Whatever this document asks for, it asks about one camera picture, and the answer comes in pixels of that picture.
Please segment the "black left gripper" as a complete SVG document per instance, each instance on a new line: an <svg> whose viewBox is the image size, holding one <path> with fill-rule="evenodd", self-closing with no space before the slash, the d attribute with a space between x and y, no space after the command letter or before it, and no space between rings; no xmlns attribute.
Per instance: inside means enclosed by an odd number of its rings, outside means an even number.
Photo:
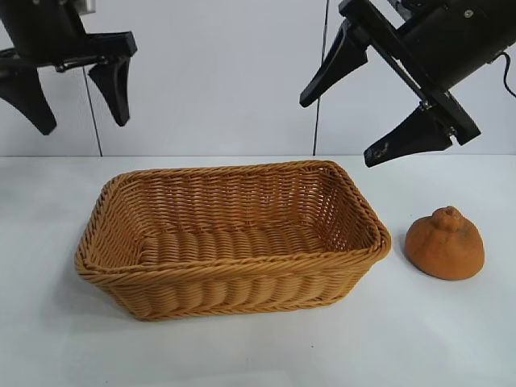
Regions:
<svg viewBox="0 0 516 387"><path fill-rule="evenodd" d="M130 119L128 74L137 51L130 31L89 33L73 1L2 1L1 22L13 44L1 50L1 99L23 114L42 135L56 119L37 72L65 73L85 65L119 127Z"/></svg>

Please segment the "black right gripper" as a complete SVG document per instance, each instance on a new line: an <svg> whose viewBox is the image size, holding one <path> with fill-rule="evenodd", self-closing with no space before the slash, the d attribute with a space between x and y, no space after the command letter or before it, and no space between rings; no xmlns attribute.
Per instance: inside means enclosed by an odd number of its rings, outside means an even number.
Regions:
<svg viewBox="0 0 516 387"><path fill-rule="evenodd" d="M410 17L395 28L370 1L343 1L346 19L299 103L308 107L335 83L368 62L372 45L420 105L364 151L376 165L424 152L440 152L452 138L466 144L481 133L451 95L453 86L496 59L515 42L513 1L404 1Z"/></svg>

